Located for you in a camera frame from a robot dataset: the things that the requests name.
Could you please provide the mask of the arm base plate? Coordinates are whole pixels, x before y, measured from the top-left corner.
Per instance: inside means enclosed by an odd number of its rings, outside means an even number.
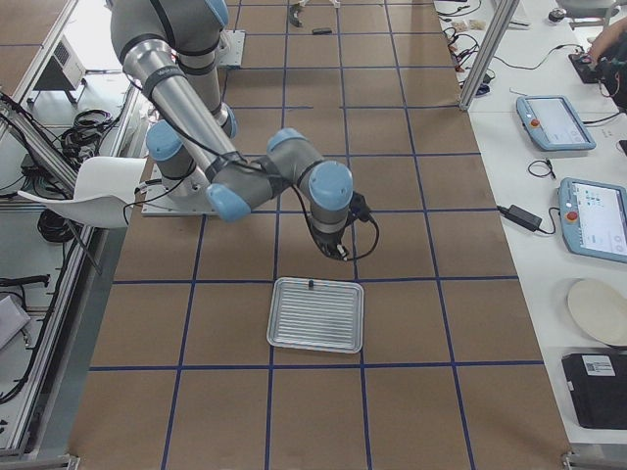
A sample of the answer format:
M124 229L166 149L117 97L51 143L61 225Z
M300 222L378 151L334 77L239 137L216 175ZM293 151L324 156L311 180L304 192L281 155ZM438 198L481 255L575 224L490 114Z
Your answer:
M153 166L151 178L162 179L166 185L159 183L147 188L145 195L147 203L141 209L144 216L217 215L207 199L206 190L209 187L209 181L201 169L196 168L171 192L169 189L176 184L176 181L163 179L156 164Z
M224 30L220 34L216 52L218 68L240 69L242 67L245 39L246 31L241 29Z

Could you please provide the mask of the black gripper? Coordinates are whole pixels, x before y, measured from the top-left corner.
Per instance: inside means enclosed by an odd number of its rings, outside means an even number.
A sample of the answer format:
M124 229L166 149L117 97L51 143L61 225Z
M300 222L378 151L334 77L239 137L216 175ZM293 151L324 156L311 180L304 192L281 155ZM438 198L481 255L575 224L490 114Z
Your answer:
M343 236L343 229L330 233L319 231L316 228L313 229L313 240L326 257L348 261L350 252L342 242Z

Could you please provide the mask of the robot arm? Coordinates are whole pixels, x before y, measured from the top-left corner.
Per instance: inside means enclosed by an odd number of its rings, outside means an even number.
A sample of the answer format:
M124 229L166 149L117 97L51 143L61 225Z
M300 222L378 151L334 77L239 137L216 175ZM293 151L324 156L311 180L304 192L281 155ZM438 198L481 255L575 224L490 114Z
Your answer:
M326 160L301 133L284 128L265 156L247 163L231 139L232 111L221 100L216 51L228 25L222 1L116 1L111 39L125 73L168 123L208 182L206 198L225 221L235 221L297 188L310 202L306 217L318 249L346 260L345 228L353 218L353 176Z

